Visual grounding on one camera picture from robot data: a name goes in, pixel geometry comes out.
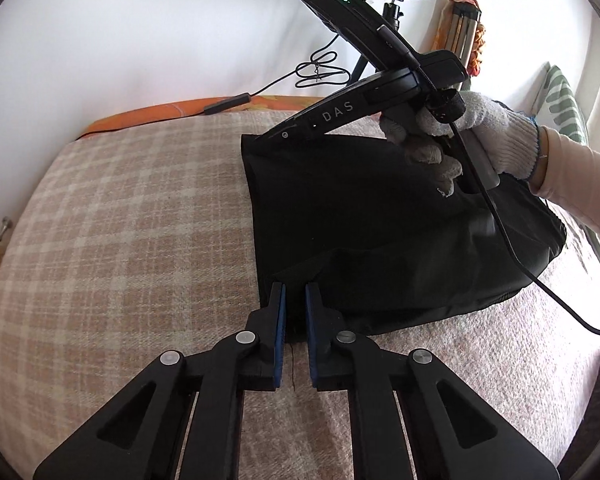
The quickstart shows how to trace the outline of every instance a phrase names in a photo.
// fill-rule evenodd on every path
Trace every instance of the black garment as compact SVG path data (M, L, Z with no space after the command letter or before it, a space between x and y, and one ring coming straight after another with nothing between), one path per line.
M530 283L481 196L444 198L400 147L340 135L282 147L254 139L242 136L242 160L260 303L273 282L286 284L287 341L305 338L308 282L366 335L480 310ZM520 260L540 274L562 250L565 227L509 175L490 195Z

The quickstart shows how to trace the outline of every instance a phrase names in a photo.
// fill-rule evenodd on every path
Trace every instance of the pink sleeve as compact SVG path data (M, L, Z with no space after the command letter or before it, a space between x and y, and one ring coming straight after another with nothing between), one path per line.
M600 234L600 153L547 128L549 160L536 195L566 209Z

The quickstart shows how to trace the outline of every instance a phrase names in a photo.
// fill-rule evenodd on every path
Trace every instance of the green leaf patterned pillow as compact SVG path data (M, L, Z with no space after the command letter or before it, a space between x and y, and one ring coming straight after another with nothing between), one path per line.
M579 144L588 144L587 121L576 102L569 81L553 65L538 92L532 109L537 124L548 126Z

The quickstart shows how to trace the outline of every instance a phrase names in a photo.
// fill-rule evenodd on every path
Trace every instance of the gloved hand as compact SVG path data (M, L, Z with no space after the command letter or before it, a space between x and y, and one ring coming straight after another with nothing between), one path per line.
M538 160L538 128L525 116L478 94L461 92L466 112L456 121L459 131L473 129L497 173L528 179ZM426 108L417 115L418 126L433 137L451 136L448 124L437 122ZM444 196L453 193L453 179L462 173L460 163L442 153L433 139L408 136L404 128L381 117L380 129L388 140L404 146L407 160L427 164L427 170Z

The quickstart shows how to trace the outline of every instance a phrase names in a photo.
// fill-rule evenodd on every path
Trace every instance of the plaid blanket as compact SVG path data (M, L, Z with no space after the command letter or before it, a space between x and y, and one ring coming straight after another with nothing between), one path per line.
M258 297L239 137L288 115L137 126L56 158L0 268L0 450L24 478L161 352L207 350L244 326ZM381 136L369 118L341 133ZM567 246L543 279L600 326L600 266L561 219ZM533 286L377 341L430 348L555 463L600 358L600 338ZM246 394L240 478L351 478L346 398L312 390L306 346L286 345L282 388Z

